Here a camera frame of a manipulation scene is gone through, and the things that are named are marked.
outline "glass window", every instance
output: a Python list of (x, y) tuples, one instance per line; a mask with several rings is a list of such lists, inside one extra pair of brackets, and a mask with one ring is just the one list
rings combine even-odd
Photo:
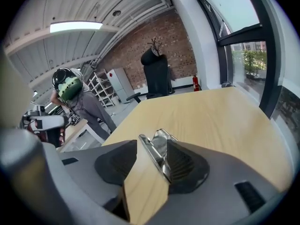
[(250, 0), (207, 0), (226, 22), (231, 32), (258, 24), (256, 11)]
[(300, 150), (300, 98), (282, 86), (272, 118), (287, 141)]
[(219, 13), (206, 0), (202, 0), (202, 1), (205, 4), (210, 14), (211, 20), (214, 23), (214, 27), (215, 30), (217, 31), (218, 37), (222, 38), (226, 35), (231, 34), (229, 28), (227, 27), (226, 23), (223, 21)]
[(257, 102), (260, 102), (267, 74), (265, 42), (233, 44), (231, 51), (233, 84), (249, 92)]

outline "chair armrest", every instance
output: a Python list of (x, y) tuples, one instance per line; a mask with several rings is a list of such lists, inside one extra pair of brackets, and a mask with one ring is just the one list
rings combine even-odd
[(128, 97), (127, 99), (126, 99), (126, 101), (129, 101), (129, 100), (131, 100), (131, 99), (135, 99), (135, 98), (137, 98), (138, 96), (140, 96), (140, 92), (138, 92), (138, 93), (136, 93), (136, 94), (134, 94), (134, 95), (131, 95), (130, 97)]

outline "window frame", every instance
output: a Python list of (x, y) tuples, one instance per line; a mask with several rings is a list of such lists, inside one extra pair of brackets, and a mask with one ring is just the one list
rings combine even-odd
[(272, 27), (273, 15), (268, 13), (268, 5), (263, 0), (250, 0), (258, 17), (259, 23), (245, 27), (239, 31), (219, 36), (221, 25), (213, 9), (209, 11), (207, 0), (197, 0), (210, 24), (217, 46), (220, 65), (220, 84), (233, 83), (233, 59), (230, 45), (244, 42), (265, 41), (267, 47), (267, 74), (259, 103), (260, 109), (270, 119), (280, 96), (279, 76), (281, 69), (281, 52), (275, 41), (279, 41), (277, 31)]

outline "white table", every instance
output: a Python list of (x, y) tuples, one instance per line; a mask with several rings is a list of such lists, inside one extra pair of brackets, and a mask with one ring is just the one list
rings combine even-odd
[(57, 149), (59, 152), (65, 152), (67, 148), (78, 138), (78, 136), (87, 130), (99, 143), (103, 144), (104, 139), (99, 137), (94, 130), (87, 124), (86, 119), (80, 120), (75, 126), (69, 126), (65, 132), (65, 143)]

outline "chair backrest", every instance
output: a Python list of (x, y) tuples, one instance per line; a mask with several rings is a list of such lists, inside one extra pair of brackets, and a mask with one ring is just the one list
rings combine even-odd
[(151, 49), (141, 58), (147, 79), (148, 93), (168, 95), (168, 60), (165, 55), (156, 56)]

